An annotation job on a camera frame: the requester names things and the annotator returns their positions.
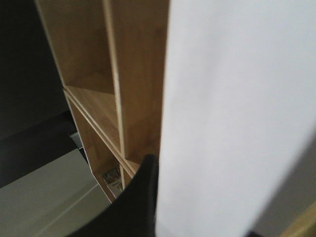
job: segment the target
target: wooden edge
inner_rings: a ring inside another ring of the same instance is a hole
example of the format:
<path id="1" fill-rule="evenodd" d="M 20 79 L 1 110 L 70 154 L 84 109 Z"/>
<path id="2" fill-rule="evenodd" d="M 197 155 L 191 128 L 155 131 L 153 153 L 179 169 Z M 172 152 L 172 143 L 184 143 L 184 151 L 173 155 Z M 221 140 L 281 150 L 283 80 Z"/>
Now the wooden edge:
<path id="1" fill-rule="evenodd" d="M 123 189 L 125 189 L 126 185 L 125 185 L 125 174 L 124 174 L 124 169 L 123 167 L 120 165 L 119 166 L 119 170 L 120 170 L 120 178 L 122 179 L 122 186 L 123 186 Z"/>
<path id="2" fill-rule="evenodd" d="M 103 190 L 103 192 L 105 193 L 105 195 L 108 197 L 110 203 L 112 203 L 113 201 L 115 201 L 115 196 L 112 194 L 112 192 L 110 191 L 110 189 L 108 188 L 107 184 L 105 183 L 103 177 L 101 175 L 95 174 L 94 178 L 96 179 L 96 181 L 98 182 L 98 184 L 100 185 L 101 189 Z"/>
<path id="3" fill-rule="evenodd" d="M 112 21 L 112 7 L 111 2 L 109 0 L 103 0 L 103 9 L 105 14 L 105 27 L 107 30 L 108 36 L 108 44 L 109 44 L 109 52 L 110 52 L 110 61 L 112 65 L 112 75 L 113 75 L 113 84 L 114 84 L 114 95 L 115 95 L 115 104 L 117 107 L 117 115 L 118 115 L 118 134 L 119 134 L 119 142 L 120 142 L 120 152 L 122 157 L 125 157 L 127 153 L 127 147 L 125 146 L 124 141 L 124 126 L 122 120 L 122 105 L 120 99 L 120 87 L 119 87 L 119 69 L 118 69 L 118 59 L 116 53 L 116 45 L 115 45 L 115 34 L 113 29 L 113 21 Z"/>
<path id="4" fill-rule="evenodd" d="M 91 125 L 91 127 L 94 129 L 94 131 L 99 135 L 99 137 L 102 139 L 102 141 L 107 145 L 107 147 L 110 149 L 110 151 L 113 153 L 113 155 L 116 157 L 120 165 L 124 168 L 124 170 L 133 177 L 138 169 L 138 164 L 127 161 L 126 159 L 122 158 L 120 153 L 111 145 L 111 143 L 108 141 L 107 137 L 104 136 L 104 133 L 99 128 L 99 126 L 95 126 L 94 123 L 90 120 L 90 116 L 86 114 L 85 110 L 78 104 L 76 99 L 71 95 L 71 93 L 64 88 L 64 93 L 66 97 L 71 100 L 71 102 L 76 106 L 76 108 L 80 111 L 80 113 L 83 115 L 83 117 L 87 120 L 87 122 Z"/>

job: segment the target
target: shelf compartment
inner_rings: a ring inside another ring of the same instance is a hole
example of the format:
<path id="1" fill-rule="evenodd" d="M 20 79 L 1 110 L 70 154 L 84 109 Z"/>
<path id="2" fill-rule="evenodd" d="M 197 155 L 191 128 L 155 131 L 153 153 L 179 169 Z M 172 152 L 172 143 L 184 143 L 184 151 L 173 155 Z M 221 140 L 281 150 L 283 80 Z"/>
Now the shelf compartment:
<path id="1" fill-rule="evenodd" d="M 96 125 L 96 123 L 91 119 L 91 116 L 87 114 L 86 110 L 83 109 L 83 107 L 78 103 L 78 101 L 73 97 L 73 95 L 67 89 L 64 89 L 64 93 L 70 104 L 70 107 L 76 107 L 77 111 L 81 113 L 81 116 L 85 118 L 89 126 L 96 132 L 96 134 L 98 134 L 103 143 L 114 154 L 114 156 L 116 157 L 120 165 L 124 168 L 124 170 L 128 173 L 128 175 L 130 177 L 133 177 L 139 168 L 139 164 L 124 159 L 122 155 L 117 151 L 117 149 L 115 149 L 115 147 L 110 143 L 108 138 L 105 136 L 103 130 L 101 130 L 100 127 Z"/>
<path id="2" fill-rule="evenodd" d="M 115 96 L 95 90 L 74 86 L 65 89 L 85 112 L 93 126 L 98 127 L 107 139 L 107 143 L 120 154 L 118 115 Z"/>

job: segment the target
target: gray floor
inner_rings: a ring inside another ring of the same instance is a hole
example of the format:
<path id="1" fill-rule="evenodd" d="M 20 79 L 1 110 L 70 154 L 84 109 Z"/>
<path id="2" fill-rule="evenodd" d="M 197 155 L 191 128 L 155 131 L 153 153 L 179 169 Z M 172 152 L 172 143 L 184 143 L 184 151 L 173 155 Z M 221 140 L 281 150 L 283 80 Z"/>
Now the gray floor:
<path id="1" fill-rule="evenodd" d="M 0 236 L 63 237 L 108 205 L 76 149 L 0 189 Z"/>

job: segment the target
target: wooden shelf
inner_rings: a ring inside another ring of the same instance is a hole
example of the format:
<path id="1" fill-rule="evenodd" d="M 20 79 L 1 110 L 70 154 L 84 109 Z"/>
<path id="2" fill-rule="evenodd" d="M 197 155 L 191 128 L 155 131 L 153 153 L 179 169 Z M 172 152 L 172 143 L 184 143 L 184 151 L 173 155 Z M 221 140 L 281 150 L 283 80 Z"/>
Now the wooden shelf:
<path id="1" fill-rule="evenodd" d="M 103 130 L 101 130 L 100 127 L 96 125 L 95 121 L 91 119 L 91 116 L 87 114 L 86 110 L 78 103 L 78 101 L 73 97 L 69 90 L 64 89 L 64 92 L 70 104 L 70 108 L 73 110 L 73 107 L 75 107 L 76 110 L 81 113 L 81 116 L 85 118 L 90 127 L 96 132 L 96 134 L 98 134 L 103 143 L 106 144 L 109 150 L 114 154 L 124 170 L 129 174 L 129 176 L 133 177 L 139 168 L 139 164 L 124 159 L 121 153 L 117 151 L 117 149 L 112 145 L 108 137 L 104 134 Z"/>
<path id="2" fill-rule="evenodd" d="M 91 171 L 159 155 L 168 0 L 35 0 Z"/>
<path id="3" fill-rule="evenodd" d="M 93 126 L 98 127 L 105 138 L 120 154 L 118 115 L 115 96 L 100 91 L 65 86 L 70 98 L 84 110 Z"/>

